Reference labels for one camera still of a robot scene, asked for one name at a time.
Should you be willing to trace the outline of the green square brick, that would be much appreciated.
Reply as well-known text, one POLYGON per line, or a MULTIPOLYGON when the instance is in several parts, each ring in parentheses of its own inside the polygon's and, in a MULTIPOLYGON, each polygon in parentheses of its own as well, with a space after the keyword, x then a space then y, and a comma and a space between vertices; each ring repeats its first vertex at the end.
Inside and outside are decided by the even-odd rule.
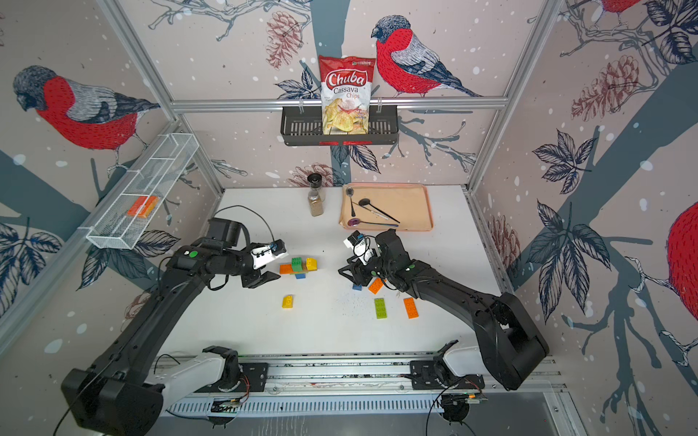
POLYGON ((303 264, 303 259, 301 257, 293 258, 291 266, 292 266, 292 271, 294 274, 302 273, 305 270, 304 264, 303 264))

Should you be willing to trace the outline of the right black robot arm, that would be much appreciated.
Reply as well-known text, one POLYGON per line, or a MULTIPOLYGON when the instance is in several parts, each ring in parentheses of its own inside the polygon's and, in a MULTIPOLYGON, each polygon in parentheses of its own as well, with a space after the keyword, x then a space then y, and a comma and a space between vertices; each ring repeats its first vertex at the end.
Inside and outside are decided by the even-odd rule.
POLYGON ((358 231, 344 241, 352 251, 338 274, 355 285, 388 284, 416 300, 432 303, 465 323, 477 346, 447 343, 434 358, 437 379, 452 384, 481 365, 505 389, 518 389, 550 352, 521 301, 510 292, 486 294, 447 278, 411 258, 394 230, 369 236, 358 231))

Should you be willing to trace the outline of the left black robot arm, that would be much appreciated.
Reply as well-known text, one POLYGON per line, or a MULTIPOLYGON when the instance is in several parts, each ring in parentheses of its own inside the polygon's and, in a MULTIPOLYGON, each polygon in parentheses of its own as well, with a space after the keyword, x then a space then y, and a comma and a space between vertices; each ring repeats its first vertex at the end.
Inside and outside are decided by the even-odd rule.
POLYGON ((205 385, 236 387, 243 373, 235 350, 209 346, 196 358, 155 375, 151 367, 189 305, 221 275, 254 289, 278 279, 265 267, 286 256, 285 243, 246 240, 238 222, 212 218, 206 236, 181 246, 160 274, 156 291, 107 350, 86 370, 62 381, 67 414, 84 429, 107 435, 145 435, 163 410, 205 385))

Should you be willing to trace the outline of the orange brick centre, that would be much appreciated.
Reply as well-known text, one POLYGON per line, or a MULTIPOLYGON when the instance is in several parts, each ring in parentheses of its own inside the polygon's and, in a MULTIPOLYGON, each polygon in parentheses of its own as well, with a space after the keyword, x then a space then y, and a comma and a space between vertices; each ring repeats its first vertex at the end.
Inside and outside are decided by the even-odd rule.
POLYGON ((369 284, 368 289, 372 294, 378 294, 384 287, 384 282, 381 278, 376 278, 369 284))

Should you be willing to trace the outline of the lime green flat brick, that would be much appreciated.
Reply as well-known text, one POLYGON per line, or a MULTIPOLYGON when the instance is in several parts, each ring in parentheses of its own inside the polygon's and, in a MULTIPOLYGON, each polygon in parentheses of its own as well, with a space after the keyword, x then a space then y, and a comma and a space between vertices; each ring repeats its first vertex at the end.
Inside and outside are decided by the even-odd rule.
POLYGON ((387 310, 385 300, 383 298, 374 299, 374 310, 376 311, 376 318, 378 320, 387 318, 387 310))

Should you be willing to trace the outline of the purple spoon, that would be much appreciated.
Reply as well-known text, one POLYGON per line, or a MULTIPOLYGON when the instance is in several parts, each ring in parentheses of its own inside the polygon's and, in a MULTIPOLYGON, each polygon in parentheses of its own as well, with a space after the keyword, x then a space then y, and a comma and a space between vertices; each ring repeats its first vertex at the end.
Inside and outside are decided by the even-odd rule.
POLYGON ((347 225, 349 227, 358 227, 360 225, 374 225, 374 226, 384 226, 384 227, 392 227, 392 228, 397 228, 399 226, 398 223, 374 223, 374 222, 361 220, 359 218, 351 218, 350 220, 347 221, 347 225))

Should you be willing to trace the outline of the orange flat brick right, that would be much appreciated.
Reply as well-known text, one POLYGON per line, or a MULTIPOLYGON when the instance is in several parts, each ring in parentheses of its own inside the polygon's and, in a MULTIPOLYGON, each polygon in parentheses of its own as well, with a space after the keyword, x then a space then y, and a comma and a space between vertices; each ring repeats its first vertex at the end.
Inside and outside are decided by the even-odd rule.
POLYGON ((416 307, 416 300, 412 297, 403 299, 406 315, 409 319, 416 319, 419 317, 419 312, 416 307))

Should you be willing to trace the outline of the black spoon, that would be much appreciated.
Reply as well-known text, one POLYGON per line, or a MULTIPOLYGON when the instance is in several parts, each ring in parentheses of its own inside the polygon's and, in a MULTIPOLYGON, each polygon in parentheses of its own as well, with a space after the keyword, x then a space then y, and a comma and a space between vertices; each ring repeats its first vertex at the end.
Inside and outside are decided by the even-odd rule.
POLYGON ((363 207, 365 209, 368 209, 368 210, 371 210, 371 211, 377 213, 379 216, 382 216, 383 218, 385 218, 387 220, 393 221, 395 223, 400 223, 396 218, 391 216, 391 214, 387 214, 387 212, 385 212, 382 209, 378 208, 377 206, 373 205, 368 198, 361 199, 358 202, 358 205, 360 205, 361 207, 363 207))

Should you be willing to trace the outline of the beige tray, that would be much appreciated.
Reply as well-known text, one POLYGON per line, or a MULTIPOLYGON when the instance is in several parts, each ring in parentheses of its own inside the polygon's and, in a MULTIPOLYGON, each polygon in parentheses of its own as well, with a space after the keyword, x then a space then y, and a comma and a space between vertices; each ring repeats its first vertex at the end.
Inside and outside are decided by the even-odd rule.
POLYGON ((428 192, 423 185, 418 185, 418 183, 351 183, 343 188, 339 224, 346 230, 360 232, 382 232, 391 229, 397 232, 429 232, 434 228, 434 219, 428 192), (356 217, 351 216, 350 203, 345 192, 347 187, 354 189, 353 201, 356 217), (374 225, 349 227, 347 221, 351 218, 374 223, 395 223, 358 205, 358 202, 364 198, 368 198, 373 205, 387 214, 391 214, 400 222, 399 226, 397 228, 374 225))

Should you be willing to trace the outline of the glass spice shaker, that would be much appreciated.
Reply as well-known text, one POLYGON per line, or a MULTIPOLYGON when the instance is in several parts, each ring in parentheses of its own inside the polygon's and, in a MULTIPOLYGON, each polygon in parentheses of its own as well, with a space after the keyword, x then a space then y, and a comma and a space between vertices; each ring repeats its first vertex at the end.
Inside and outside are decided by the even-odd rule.
POLYGON ((310 207, 311 216, 317 217, 324 213, 324 201, 321 195, 323 185, 323 177, 321 174, 312 173, 307 176, 310 191, 307 199, 310 207))

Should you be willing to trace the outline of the small grey spoon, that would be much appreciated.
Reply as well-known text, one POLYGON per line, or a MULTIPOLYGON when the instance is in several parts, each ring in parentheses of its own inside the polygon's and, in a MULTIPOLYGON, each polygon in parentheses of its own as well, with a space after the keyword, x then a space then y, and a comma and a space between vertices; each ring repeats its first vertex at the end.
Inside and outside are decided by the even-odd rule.
POLYGON ((346 195, 349 199, 350 208, 351 208, 351 216, 356 217, 356 210, 354 210, 354 201, 353 201, 354 189, 352 187, 347 187, 347 189, 345 189, 345 192, 346 192, 346 195))

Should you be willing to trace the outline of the Chuba cassava chips bag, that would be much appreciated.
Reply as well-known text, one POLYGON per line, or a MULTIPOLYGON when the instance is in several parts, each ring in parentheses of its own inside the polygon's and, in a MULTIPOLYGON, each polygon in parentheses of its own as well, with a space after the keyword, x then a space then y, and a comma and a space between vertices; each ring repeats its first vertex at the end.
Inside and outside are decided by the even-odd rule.
POLYGON ((368 134, 374 58, 319 56, 323 134, 368 134))

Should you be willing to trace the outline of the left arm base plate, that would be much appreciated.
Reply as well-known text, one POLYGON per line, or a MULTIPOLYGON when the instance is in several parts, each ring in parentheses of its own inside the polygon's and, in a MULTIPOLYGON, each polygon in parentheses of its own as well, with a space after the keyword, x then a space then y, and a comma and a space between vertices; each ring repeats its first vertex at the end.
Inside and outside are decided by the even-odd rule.
POLYGON ((241 363, 240 378, 236 383, 230 381, 217 381, 205 385, 196 393, 239 393, 264 392, 269 371, 268 363, 241 363))

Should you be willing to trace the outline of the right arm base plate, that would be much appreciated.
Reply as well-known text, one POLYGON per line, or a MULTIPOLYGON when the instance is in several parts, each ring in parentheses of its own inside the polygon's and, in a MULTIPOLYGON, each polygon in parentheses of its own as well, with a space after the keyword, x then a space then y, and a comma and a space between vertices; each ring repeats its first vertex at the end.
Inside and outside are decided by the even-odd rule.
POLYGON ((481 374, 456 376, 444 364, 434 361, 410 361, 407 379, 416 391, 430 391, 449 387, 450 389, 475 390, 485 388, 481 374))

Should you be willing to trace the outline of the black wall basket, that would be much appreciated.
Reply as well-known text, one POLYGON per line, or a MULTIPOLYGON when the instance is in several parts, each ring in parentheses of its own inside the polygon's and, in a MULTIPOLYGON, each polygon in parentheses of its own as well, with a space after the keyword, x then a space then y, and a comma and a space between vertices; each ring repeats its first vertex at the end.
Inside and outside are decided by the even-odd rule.
POLYGON ((281 136, 289 146, 393 145, 399 128, 395 106, 343 109, 287 107, 283 110, 281 136))

